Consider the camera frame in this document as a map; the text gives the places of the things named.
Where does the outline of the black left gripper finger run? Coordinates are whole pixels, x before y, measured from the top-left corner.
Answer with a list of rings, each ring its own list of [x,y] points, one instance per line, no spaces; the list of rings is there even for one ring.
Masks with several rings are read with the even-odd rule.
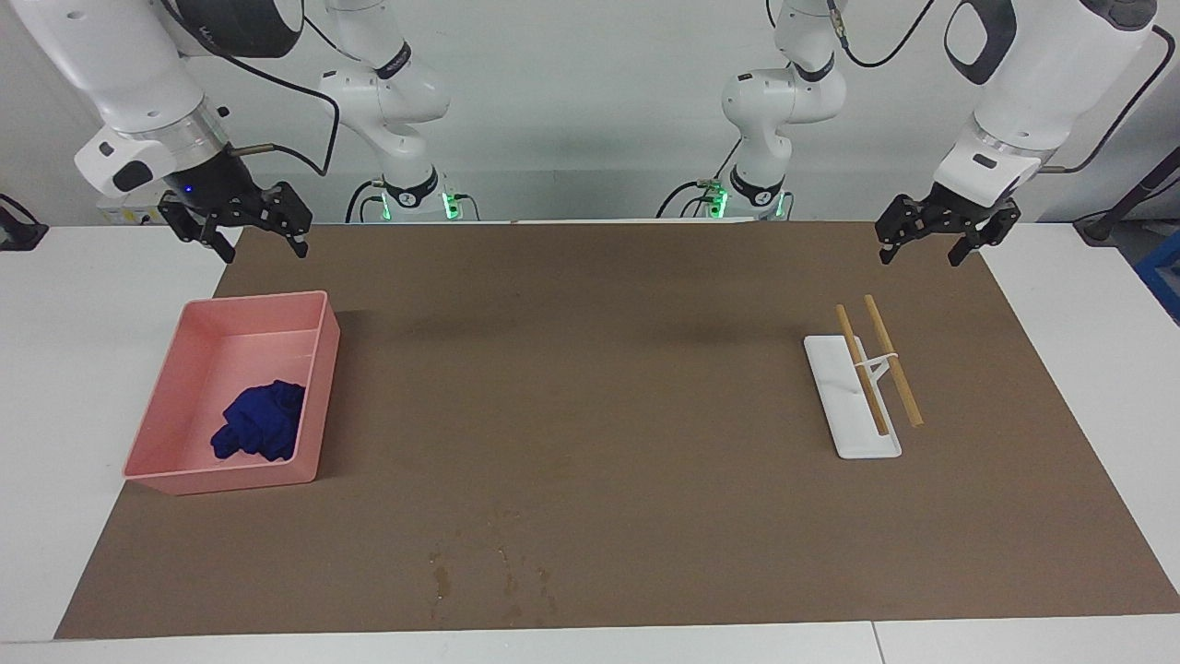
[[[998,245],[1020,221],[1021,210],[1017,205],[1002,205],[990,210],[986,216],[964,216],[958,221],[958,239],[948,252],[949,264],[961,267],[969,254],[986,245]]]
[[[874,222],[879,239],[879,259],[887,267],[903,244],[924,239],[930,235],[926,226],[926,200],[914,200],[910,196],[896,196]]]

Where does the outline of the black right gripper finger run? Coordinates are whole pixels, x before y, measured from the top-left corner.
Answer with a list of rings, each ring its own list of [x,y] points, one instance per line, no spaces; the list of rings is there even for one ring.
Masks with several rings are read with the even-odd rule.
[[[306,235],[312,230],[312,210],[290,184],[263,190],[263,228],[281,235],[297,257],[309,251]]]
[[[218,226],[215,226],[211,221],[199,222],[196,219],[175,193],[165,193],[160,198],[159,213],[182,243],[201,243],[214,254],[218,254],[219,259],[227,265],[230,265],[235,259],[236,249],[219,232]]]

